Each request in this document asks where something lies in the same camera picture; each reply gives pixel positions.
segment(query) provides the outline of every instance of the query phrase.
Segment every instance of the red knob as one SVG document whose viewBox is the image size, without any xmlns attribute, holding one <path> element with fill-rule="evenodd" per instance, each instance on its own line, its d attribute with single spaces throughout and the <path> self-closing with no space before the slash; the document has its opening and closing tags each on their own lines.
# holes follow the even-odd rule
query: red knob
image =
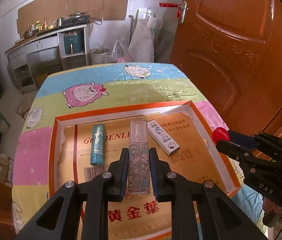
<svg viewBox="0 0 282 240">
<path fill-rule="evenodd" d="M 219 140 L 230 141 L 230 135 L 228 131 L 223 127 L 216 128 L 212 133 L 212 140 L 217 143 Z"/>
</svg>

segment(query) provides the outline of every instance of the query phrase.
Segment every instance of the cartoon sheep print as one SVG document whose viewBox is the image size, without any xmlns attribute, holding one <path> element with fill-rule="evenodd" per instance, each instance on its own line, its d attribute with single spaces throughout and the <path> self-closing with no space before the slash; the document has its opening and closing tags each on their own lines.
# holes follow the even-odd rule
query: cartoon sheep print
<svg viewBox="0 0 282 240">
<path fill-rule="evenodd" d="M 43 115 L 43 107 L 37 107 L 28 115 L 28 123 L 26 128 L 34 128 L 37 126 L 41 120 L 41 117 Z"/>
<path fill-rule="evenodd" d="M 176 145 L 175 145 L 175 143 L 169 143 L 169 144 L 168 144 L 168 147 L 169 147 L 170 149 L 174 149 L 174 148 L 176 147 Z"/>
<path fill-rule="evenodd" d="M 93 103 L 94 100 L 103 96 L 108 96 L 103 85 L 95 84 L 91 81 L 88 84 L 74 85 L 63 91 L 63 95 L 67 99 L 67 106 L 69 108 L 76 106 L 86 106 Z"/>
<path fill-rule="evenodd" d="M 161 134 L 161 133 L 164 132 L 164 130 L 161 129 L 160 127 L 156 127 L 156 128 L 154 128 L 154 130 L 156 131 L 157 134 Z"/>
<path fill-rule="evenodd" d="M 20 230 L 24 227 L 24 223 L 21 219 L 20 214 L 22 213 L 21 208 L 18 206 L 17 203 L 12 203 L 12 217 L 13 217 L 13 224 L 14 228 L 16 229 L 16 233 L 19 233 Z"/>
<path fill-rule="evenodd" d="M 124 70 L 126 73 L 137 78 L 147 78 L 151 75 L 151 71 L 138 65 L 125 65 Z"/>
</svg>

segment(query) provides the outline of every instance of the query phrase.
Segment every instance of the door handle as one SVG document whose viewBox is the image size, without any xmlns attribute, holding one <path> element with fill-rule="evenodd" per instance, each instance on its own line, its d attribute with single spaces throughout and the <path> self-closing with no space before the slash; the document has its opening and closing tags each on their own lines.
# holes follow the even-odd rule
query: door handle
<svg viewBox="0 0 282 240">
<path fill-rule="evenodd" d="M 186 0 L 183 0 L 182 4 L 179 5 L 178 8 L 181 10 L 179 24 L 182 24 L 184 22 L 186 11 L 188 10 L 188 2 Z"/>
</svg>

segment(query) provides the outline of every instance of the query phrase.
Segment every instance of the white cigarette box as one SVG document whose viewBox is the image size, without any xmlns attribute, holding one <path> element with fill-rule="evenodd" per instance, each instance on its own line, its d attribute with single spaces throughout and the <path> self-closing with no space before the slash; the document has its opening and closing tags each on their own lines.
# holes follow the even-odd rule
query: white cigarette box
<svg viewBox="0 0 282 240">
<path fill-rule="evenodd" d="M 176 141 L 155 120 L 148 121 L 148 132 L 167 155 L 176 152 L 180 148 Z"/>
</svg>

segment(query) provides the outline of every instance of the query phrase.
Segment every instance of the drawer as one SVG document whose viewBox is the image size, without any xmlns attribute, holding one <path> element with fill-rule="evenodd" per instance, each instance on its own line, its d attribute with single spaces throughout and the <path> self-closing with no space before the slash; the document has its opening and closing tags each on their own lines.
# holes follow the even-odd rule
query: drawer
<svg viewBox="0 0 282 240">
<path fill-rule="evenodd" d="M 26 61 L 25 53 L 22 53 L 10 59 L 10 63 L 11 63 L 12 69 L 17 69 L 18 67 L 28 64 L 28 62 Z"/>
<path fill-rule="evenodd" d="M 53 36 L 53 37 L 45 38 L 39 41 L 34 41 L 29 44 L 26 44 L 24 47 L 25 47 L 26 54 L 44 50 L 44 49 L 50 49 L 53 47 L 58 47 L 58 37 Z"/>
<path fill-rule="evenodd" d="M 20 55 L 21 53 L 24 53 L 24 46 L 21 46 L 20 48 L 12 51 L 12 52 L 9 52 L 8 53 L 8 56 L 9 56 L 9 59 L 12 59 L 18 55 Z"/>
</svg>

